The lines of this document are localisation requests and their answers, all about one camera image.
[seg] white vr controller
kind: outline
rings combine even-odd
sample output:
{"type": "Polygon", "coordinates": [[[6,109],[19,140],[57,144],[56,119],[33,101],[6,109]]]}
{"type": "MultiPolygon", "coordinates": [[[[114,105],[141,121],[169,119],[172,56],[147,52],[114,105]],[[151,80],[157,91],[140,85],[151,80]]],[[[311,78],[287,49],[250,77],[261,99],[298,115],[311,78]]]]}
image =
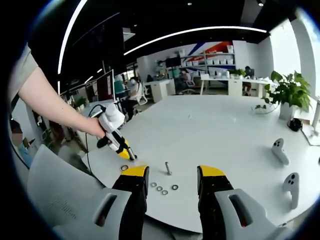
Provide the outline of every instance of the white vr controller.
{"type": "Polygon", "coordinates": [[[290,160],[288,156],[286,155],[286,152],[284,150],[285,141],[283,138],[277,139],[273,145],[272,145],[272,152],[274,155],[278,157],[278,159],[284,164],[289,165],[290,160]]]}
{"type": "Polygon", "coordinates": [[[300,177],[297,172],[291,173],[283,182],[282,190],[291,193],[291,209],[296,209],[299,201],[300,177]]]}

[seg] black ceiling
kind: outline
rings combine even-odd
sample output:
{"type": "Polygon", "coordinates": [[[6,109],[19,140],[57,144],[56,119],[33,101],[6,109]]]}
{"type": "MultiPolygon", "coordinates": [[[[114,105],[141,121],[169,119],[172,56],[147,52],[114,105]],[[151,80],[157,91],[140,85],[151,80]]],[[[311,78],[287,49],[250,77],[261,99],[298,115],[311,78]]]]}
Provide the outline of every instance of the black ceiling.
{"type": "Polygon", "coordinates": [[[140,56],[177,46],[230,40],[259,43],[269,34],[235,29],[202,30],[154,42],[123,57],[124,52],[148,41],[194,28],[246,26],[270,31],[285,18],[292,17],[296,1],[262,0],[264,6],[257,7],[256,0],[88,0],[71,30],[59,76],[62,41],[80,0],[55,2],[36,24],[29,46],[54,88],[57,80],[61,80],[63,92],[67,82],[79,79],[83,83],[97,74],[102,60],[113,62],[112,68],[120,71],[140,56]],[[125,43],[121,40],[122,28],[135,33],[125,43]]]}

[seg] gray sleeve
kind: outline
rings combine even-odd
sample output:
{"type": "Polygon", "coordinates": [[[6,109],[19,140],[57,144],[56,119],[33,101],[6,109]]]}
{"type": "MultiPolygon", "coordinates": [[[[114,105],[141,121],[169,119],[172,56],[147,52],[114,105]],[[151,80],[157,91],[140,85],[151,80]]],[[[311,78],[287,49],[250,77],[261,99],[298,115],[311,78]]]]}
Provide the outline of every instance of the gray sleeve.
{"type": "Polygon", "coordinates": [[[26,45],[11,74],[8,88],[8,97],[10,102],[14,99],[23,84],[27,81],[37,67],[38,64],[31,55],[30,48],[28,45],[26,45]]]}

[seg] ceiling light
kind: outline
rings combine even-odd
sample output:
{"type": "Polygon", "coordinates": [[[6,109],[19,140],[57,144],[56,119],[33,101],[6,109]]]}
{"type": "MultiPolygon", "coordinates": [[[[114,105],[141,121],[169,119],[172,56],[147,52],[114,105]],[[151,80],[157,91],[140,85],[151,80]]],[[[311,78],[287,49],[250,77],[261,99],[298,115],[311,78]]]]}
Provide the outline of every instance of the ceiling light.
{"type": "Polygon", "coordinates": [[[160,41],[162,39],[166,39],[166,38],[170,38],[176,35],[180,35],[180,34],[186,34],[186,33],[190,33],[190,32],[196,32],[196,31],[201,31],[201,30],[213,30],[213,29],[241,29],[241,30],[250,30],[250,31],[256,31],[256,32],[261,32],[261,33],[266,33],[266,30],[262,30],[262,29],[258,29],[258,28],[254,28],[254,27],[248,27],[248,26],[206,26],[206,27],[199,27],[199,28],[193,28],[193,29],[189,29],[189,30],[184,30],[184,31],[178,31],[175,33],[171,33],[169,35],[165,35],[162,37],[158,37],[154,40],[148,41],[144,44],[141,44],[140,46],[137,46],[127,52],[125,52],[123,55],[127,55],[129,53],[132,53],[133,51],[142,48],[146,45],[152,44],[154,42],[160,41]]]}
{"type": "Polygon", "coordinates": [[[86,84],[89,80],[93,79],[94,76],[89,77],[84,83],[86,84]]]}
{"type": "Polygon", "coordinates": [[[60,81],[58,81],[58,95],[60,95],[60,81]]]}
{"type": "Polygon", "coordinates": [[[71,29],[73,27],[73,25],[75,24],[75,21],[80,13],[80,11],[82,10],[82,8],[84,7],[84,5],[86,4],[88,0],[81,0],[78,4],[78,6],[76,7],[76,9],[74,10],[72,17],[70,19],[70,22],[68,24],[68,27],[66,28],[64,37],[63,37],[63,41],[62,41],[62,46],[61,46],[61,51],[60,51],[60,56],[59,56],[59,63],[58,63],[58,74],[61,73],[61,67],[62,67],[62,59],[64,58],[64,53],[65,53],[65,49],[66,49],[66,45],[67,45],[67,41],[69,38],[69,35],[71,33],[71,29]]]}
{"type": "Polygon", "coordinates": [[[263,7],[264,6],[264,4],[263,4],[263,2],[261,0],[256,0],[256,2],[258,3],[259,7],[263,7]]]}

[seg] person's hand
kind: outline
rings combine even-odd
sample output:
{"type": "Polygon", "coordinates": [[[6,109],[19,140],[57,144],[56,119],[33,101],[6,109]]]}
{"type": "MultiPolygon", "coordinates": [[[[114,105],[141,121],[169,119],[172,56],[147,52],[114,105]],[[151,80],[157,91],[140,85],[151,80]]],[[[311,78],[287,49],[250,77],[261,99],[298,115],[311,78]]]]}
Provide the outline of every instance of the person's hand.
{"type": "Polygon", "coordinates": [[[96,117],[87,118],[87,128],[84,132],[101,139],[106,135],[105,130],[101,127],[99,120],[96,117]]]}

